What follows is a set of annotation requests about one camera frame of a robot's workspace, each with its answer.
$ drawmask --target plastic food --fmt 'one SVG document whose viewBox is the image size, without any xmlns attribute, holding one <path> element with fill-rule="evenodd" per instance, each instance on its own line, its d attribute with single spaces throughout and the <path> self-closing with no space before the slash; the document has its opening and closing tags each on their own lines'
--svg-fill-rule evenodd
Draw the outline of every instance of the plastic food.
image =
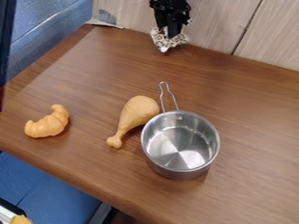
<svg viewBox="0 0 299 224">
<path fill-rule="evenodd" d="M 32 224 L 26 217 L 23 215 L 16 215 L 12 218 L 10 224 Z"/>
<path fill-rule="evenodd" d="M 122 109 L 117 132 L 107 139 L 107 145 L 116 149 L 122 147 L 122 137 L 134 127 L 145 124 L 159 114 L 160 108 L 155 100 L 138 95 L 131 98 Z"/>
<path fill-rule="evenodd" d="M 59 104 L 51 106 L 53 111 L 38 122 L 28 121 L 24 133 L 29 137 L 53 137 L 61 133 L 68 123 L 68 111 Z"/>
</svg>

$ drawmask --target wooden table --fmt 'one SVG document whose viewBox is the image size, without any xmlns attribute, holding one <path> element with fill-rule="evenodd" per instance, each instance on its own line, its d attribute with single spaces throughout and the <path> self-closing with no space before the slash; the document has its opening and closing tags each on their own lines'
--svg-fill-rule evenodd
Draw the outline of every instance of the wooden table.
<svg viewBox="0 0 299 224">
<path fill-rule="evenodd" d="M 220 154 L 200 179 L 175 181 L 146 164 L 131 131 L 105 144 L 124 103 L 158 100 L 168 81 L 181 109 L 219 130 Z M 171 100 L 167 98 L 168 109 Z M 65 133 L 32 139 L 24 124 L 65 105 Z M 193 46 L 161 54 L 135 31 L 83 26 L 6 88 L 0 149 L 147 223 L 299 223 L 299 75 Z"/>
</svg>

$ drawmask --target blue fabric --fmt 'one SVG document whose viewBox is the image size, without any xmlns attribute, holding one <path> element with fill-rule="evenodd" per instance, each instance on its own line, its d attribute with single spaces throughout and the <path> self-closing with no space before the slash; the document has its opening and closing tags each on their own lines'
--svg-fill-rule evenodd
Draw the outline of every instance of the blue fabric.
<svg viewBox="0 0 299 224">
<path fill-rule="evenodd" d="M 0 154 L 0 198 L 37 224 L 84 224 L 101 204 L 65 182 L 6 153 Z"/>
<path fill-rule="evenodd" d="M 85 224 L 100 201 L 48 176 L 19 203 L 33 223 Z"/>
<path fill-rule="evenodd" d="M 17 0 L 12 42 L 77 0 Z"/>
<path fill-rule="evenodd" d="M 13 31 L 13 38 L 15 41 L 13 41 L 10 45 L 8 66 L 9 80 L 24 70 L 44 53 L 53 48 L 62 39 L 75 32 L 91 17 L 91 0 L 78 0 L 54 15 L 51 15 L 53 12 L 55 12 L 53 8 L 51 8 L 52 13 L 46 13 L 45 11 L 47 11 L 48 8 L 41 8 L 38 1 L 40 0 L 22 0 L 18 5 L 19 8 L 17 9 L 17 20 L 15 22 Z M 29 2 L 34 2 L 35 4 L 38 4 L 39 7 L 34 8 L 32 6 L 28 9 L 28 11 L 22 11 L 22 5 Z M 73 0 L 43 0 L 41 2 L 46 5 L 51 4 L 52 7 L 58 6 L 58 9 L 62 9 L 66 7 L 67 3 L 72 3 Z M 28 16 L 29 14 L 34 14 L 34 10 L 40 11 L 40 13 L 43 15 L 51 16 L 44 20 L 42 24 L 40 22 L 34 23 L 33 20 L 35 17 Z M 19 13 L 24 13 L 27 16 L 20 16 Z M 30 25 L 28 25 L 28 27 L 20 25 L 20 23 L 27 23 L 26 20 L 22 21 L 22 19 L 29 19 L 29 21 L 31 21 L 29 23 Z"/>
<path fill-rule="evenodd" d="M 45 173 L 12 156 L 0 154 L 0 198 L 17 205 Z"/>
</svg>

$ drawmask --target croissant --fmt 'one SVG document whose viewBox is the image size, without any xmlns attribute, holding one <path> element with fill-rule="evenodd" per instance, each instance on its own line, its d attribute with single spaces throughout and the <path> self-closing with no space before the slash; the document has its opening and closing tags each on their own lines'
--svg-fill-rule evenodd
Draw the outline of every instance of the croissant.
<svg viewBox="0 0 299 224">
<path fill-rule="evenodd" d="M 49 137 L 57 136 L 68 123 L 70 116 L 68 111 L 59 104 L 51 106 L 53 111 L 38 122 L 28 121 L 24 127 L 24 133 L 29 137 Z"/>
<path fill-rule="evenodd" d="M 31 224 L 23 215 L 16 215 L 11 219 L 10 224 Z"/>
<path fill-rule="evenodd" d="M 160 108 L 155 100 L 138 95 L 131 98 L 123 107 L 117 132 L 107 139 L 107 145 L 116 149 L 122 147 L 122 137 L 134 127 L 145 124 L 159 114 Z"/>
</svg>

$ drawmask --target toy chicken leg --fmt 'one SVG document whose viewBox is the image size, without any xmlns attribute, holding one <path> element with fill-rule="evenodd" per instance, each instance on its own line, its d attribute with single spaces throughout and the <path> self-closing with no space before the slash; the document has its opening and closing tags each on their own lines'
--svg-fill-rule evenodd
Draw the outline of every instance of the toy chicken leg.
<svg viewBox="0 0 299 224">
<path fill-rule="evenodd" d="M 107 139 L 107 145 L 116 149 L 122 147 L 122 137 L 134 127 L 145 124 L 159 114 L 160 108 L 155 100 L 138 95 L 131 98 L 122 109 L 118 129 L 114 136 Z"/>
</svg>

